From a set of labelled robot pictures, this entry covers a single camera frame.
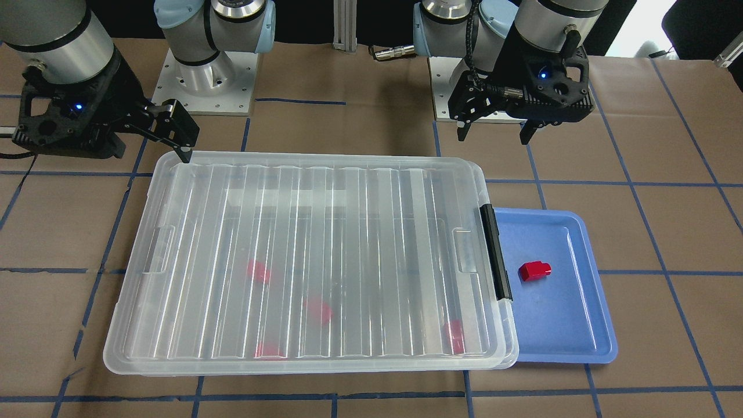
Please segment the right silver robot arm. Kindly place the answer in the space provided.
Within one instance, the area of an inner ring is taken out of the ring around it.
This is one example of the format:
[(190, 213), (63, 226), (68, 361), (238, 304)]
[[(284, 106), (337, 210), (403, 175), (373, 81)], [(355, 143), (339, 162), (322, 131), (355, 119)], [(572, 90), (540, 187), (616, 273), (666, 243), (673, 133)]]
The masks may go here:
[(26, 62), (17, 124), (21, 159), (122, 158), (120, 133), (173, 149), (189, 163), (200, 129), (175, 99), (154, 104), (85, 1), (3, 1), (2, 42)]

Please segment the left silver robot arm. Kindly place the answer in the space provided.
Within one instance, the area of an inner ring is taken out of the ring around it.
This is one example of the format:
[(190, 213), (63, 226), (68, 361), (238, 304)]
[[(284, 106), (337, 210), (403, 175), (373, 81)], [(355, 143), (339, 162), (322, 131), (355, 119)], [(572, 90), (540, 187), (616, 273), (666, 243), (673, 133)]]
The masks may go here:
[(581, 122), (594, 110), (583, 43), (606, 1), (420, 1), (413, 8), (417, 55), (461, 59), (446, 116), (464, 141), (472, 125), (504, 112), (522, 121), (528, 145), (547, 126)]

